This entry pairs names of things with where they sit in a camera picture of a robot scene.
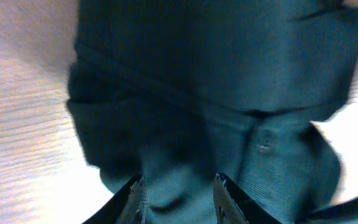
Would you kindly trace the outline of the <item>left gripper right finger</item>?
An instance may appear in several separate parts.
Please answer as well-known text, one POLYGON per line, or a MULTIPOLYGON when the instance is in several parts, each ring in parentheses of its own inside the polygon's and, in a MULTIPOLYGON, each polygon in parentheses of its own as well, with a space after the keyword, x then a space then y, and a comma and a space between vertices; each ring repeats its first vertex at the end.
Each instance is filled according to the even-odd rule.
POLYGON ((214 178, 213 200, 217 224, 280 224, 224 173, 214 178))

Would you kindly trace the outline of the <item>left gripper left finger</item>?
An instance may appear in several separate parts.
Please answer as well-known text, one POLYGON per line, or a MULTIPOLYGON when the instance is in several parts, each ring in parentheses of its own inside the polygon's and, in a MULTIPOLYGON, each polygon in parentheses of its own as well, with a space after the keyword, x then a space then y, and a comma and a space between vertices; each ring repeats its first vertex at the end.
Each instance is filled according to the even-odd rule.
POLYGON ((145 224, 147 206, 144 178, 135 175, 83 224, 145 224))

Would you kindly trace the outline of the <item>black t-shirt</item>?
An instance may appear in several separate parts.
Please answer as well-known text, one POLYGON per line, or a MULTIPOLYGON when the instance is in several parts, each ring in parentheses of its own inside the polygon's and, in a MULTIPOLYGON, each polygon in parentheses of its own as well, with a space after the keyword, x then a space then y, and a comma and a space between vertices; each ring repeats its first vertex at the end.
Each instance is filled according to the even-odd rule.
POLYGON ((358 223, 315 128, 348 99, 358 6, 320 0, 81 0, 67 108, 113 193, 146 223, 217 223, 226 174, 280 223, 358 223))

